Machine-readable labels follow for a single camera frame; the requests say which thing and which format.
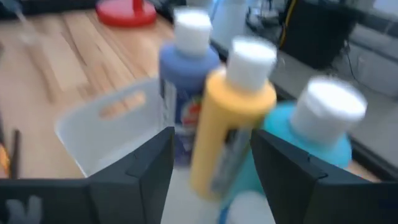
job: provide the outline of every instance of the bottle label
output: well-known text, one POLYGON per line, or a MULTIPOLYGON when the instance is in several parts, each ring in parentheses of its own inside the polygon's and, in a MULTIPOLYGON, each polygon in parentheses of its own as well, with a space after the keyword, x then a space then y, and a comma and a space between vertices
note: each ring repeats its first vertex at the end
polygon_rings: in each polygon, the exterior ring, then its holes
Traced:
POLYGON ((246 152, 250 135, 251 128, 231 129, 227 132, 221 156, 210 182, 212 192, 223 194, 228 189, 246 152))
POLYGON ((203 90, 179 90, 173 83, 160 79, 162 125, 175 128, 175 161, 188 164, 192 154, 201 110, 203 90))

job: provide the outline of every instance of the white bottle cap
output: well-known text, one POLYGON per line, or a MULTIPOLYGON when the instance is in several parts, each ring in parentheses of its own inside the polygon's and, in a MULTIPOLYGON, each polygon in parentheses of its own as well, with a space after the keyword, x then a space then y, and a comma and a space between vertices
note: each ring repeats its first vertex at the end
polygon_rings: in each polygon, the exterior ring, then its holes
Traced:
POLYGON ((227 62, 227 80, 243 90, 264 87, 277 62, 277 47, 258 37, 235 37, 227 62))
POLYGON ((365 117, 368 103, 349 83, 312 78, 300 95, 290 123, 297 134, 320 144, 333 144, 365 117))
POLYGON ((175 46, 184 54, 205 55, 211 29, 209 15, 204 10, 184 7, 174 12, 175 46))
POLYGON ((265 196, 252 191, 240 193, 229 206, 227 224, 273 224, 271 208, 265 196))

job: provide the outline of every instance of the blue paint bottle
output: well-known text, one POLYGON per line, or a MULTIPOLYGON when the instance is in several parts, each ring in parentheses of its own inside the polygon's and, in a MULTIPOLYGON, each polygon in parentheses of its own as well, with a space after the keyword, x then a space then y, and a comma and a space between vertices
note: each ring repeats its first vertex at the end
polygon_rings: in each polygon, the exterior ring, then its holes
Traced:
MULTIPOLYGON (((351 162, 347 130, 360 122, 366 99, 350 84, 328 77, 312 78, 296 102, 279 103, 264 120, 263 129, 342 169, 351 162)), ((249 151, 226 195, 222 214, 240 192, 264 193, 249 151)))
POLYGON ((163 126, 175 127, 175 164, 190 164, 201 98, 210 71, 220 66, 210 47, 211 21, 205 11, 177 9, 174 43, 160 50, 160 94, 163 126))

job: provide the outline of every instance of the yellow cable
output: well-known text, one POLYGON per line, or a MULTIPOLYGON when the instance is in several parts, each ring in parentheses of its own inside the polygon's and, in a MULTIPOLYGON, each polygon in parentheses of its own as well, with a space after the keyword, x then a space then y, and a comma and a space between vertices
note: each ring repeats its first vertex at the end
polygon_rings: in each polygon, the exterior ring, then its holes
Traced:
POLYGON ((0 166, 4 169, 7 177, 10 175, 10 158, 8 156, 6 148, 0 145, 0 166))
POLYGON ((284 42, 285 42, 286 28, 289 25, 290 17, 292 16, 293 8, 296 5, 296 2, 297 2, 297 0, 292 0, 292 2, 290 3, 289 9, 287 10, 285 26, 284 26, 284 28, 282 30, 282 35, 280 37, 279 47, 281 47, 284 44, 284 42))

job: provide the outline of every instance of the paint bottle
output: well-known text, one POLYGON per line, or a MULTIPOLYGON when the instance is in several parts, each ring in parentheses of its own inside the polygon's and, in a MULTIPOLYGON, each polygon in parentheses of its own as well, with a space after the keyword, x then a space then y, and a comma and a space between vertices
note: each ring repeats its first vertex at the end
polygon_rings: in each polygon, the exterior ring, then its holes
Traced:
MULTIPOLYGON (((366 113, 366 99, 358 90, 335 78, 314 77, 296 102, 279 103, 267 116, 263 129, 342 169, 351 162, 347 131, 366 113)), ((264 193, 251 152, 229 189, 221 209, 240 192, 264 193)))
POLYGON ((220 65, 210 47, 211 21, 205 11, 175 11, 173 43, 160 50, 162 126, 175 127, 175 165, 190 164, 206 76, 220 65))
POLYGON ((226 70, 207 81, 193 150, 191 186, 199 196, 219 199, 228 189, 248 151, 251 130, 275 106, 268 81, 277 48, 257 37, 236 37, 226 70))

